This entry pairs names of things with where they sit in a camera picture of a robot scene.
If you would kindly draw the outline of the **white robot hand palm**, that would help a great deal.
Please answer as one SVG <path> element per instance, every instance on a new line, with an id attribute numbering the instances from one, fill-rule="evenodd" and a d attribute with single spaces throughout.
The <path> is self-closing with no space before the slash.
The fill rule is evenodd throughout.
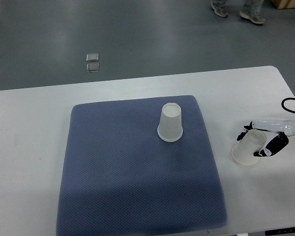
<path id="1" fill-rule="evenodd" d="M 295 135 L 295 120 L 253 120 L 254 129 L 270 132 L 284 132 L 286 136 Z"/>

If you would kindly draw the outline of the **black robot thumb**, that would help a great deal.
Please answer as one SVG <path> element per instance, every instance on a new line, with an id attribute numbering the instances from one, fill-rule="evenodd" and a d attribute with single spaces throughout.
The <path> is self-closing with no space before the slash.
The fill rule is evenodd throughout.
<path id="1" fill-rule="evenodd" d="M 255 157 L 269 157 L 274 156 L 289 144 L 289 138 L 284 132 L 279 132 L 265 148 L 253 153 Z"/>

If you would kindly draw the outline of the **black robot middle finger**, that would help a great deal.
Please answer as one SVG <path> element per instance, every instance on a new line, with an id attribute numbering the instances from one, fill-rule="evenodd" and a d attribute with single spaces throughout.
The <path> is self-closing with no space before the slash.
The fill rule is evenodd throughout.
<path id="1" fill-rule="evenodd" d="M 243 130 L 244 130 L 244 131 L 249 131 L 249 130 L 252 130 L 252 129 L 254 129 L 254 124 L 253 124 L 253 122 L 250 122 L 249 125 L 245 125 L 245 126 L 243 127 Z"/>

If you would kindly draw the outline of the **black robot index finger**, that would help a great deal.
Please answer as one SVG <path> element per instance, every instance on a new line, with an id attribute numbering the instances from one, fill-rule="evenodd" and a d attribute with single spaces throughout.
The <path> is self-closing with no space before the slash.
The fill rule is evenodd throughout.
<path id="1" fill-rule="evenodd" d="M 247 131 L 244 131 L 244 132 L 241 132 L 238 137 L 237 137 L 237 141 L 241 141 L 243 139 L 243 137 L 247 134 L 248 132 Z"/>

